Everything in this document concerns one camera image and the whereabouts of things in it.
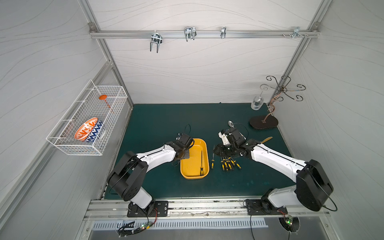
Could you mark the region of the yellow plastic storage tray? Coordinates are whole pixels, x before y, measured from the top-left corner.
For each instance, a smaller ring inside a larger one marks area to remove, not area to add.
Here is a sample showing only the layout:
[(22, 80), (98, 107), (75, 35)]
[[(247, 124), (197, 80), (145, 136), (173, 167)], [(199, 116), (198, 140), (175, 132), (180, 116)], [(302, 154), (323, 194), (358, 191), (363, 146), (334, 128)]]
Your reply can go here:
[[(208, 157), (207, 144), (202, 139), (194, 139), (195, 144), (190, 149), (190, 158), (182, 159), (180, 172), (187, 180), (198, 180), (205, 178), (210, 172), (210, 159)], [(204, 175), (200, 176), (201, 151), (203, 151)]]

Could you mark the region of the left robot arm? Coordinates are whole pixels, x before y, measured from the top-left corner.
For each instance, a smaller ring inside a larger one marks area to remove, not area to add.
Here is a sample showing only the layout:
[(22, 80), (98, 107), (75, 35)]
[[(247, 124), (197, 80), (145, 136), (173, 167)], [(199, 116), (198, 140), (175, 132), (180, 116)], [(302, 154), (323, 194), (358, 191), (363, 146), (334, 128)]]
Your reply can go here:
[(168, 142), (146, 153), (134, 154), (128, 151), (107, 177), (107, 184), (124, 201), (145, 209), (154, 202), (153, 197), (143, 188), (147, 172), (164, 163), (180, 160), (194, 143), (195, 140), (189, 138)]

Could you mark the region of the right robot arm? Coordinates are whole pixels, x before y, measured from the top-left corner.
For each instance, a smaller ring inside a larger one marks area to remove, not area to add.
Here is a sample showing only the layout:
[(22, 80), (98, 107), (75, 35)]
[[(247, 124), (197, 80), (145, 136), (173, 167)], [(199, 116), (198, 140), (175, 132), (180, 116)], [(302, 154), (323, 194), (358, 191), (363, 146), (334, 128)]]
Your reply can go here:
[(318, 212), (325, 207), (334, 191), (328, 175), (318, 161), (306, 162), (286, 156), (253, 139), (242, 145), (218, 144), (214, 153), (223, 158), (247, 157), (291, 179), (294, 186), (272, 189), (264, 195), (265, 201), (275, 208), (302, 205)]

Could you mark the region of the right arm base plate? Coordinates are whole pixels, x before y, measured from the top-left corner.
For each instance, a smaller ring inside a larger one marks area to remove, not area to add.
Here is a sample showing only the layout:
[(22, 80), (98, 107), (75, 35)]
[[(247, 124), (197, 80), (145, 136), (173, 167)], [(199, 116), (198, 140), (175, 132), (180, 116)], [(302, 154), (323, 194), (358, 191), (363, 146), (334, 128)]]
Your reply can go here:
[(261, 215), (287, 215), (288, 211), (285, 207), (274, 207), (268, 201), (257, 199), (246, 199), (243, 201), (243, 207), (246, 208), (247, 214), (250, 216)]

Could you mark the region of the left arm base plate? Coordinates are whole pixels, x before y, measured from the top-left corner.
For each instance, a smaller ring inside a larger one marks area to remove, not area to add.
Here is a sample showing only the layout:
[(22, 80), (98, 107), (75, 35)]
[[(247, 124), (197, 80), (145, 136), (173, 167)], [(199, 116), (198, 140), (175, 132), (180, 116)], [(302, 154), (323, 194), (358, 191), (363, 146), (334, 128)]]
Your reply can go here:
[(141, 218), (141, 217), (167, 217), (168, 216), (168, 201), (154, 201), (152, 200), (146, 208), (140, 208), (134, 203), (129, 203), (128, 218)]

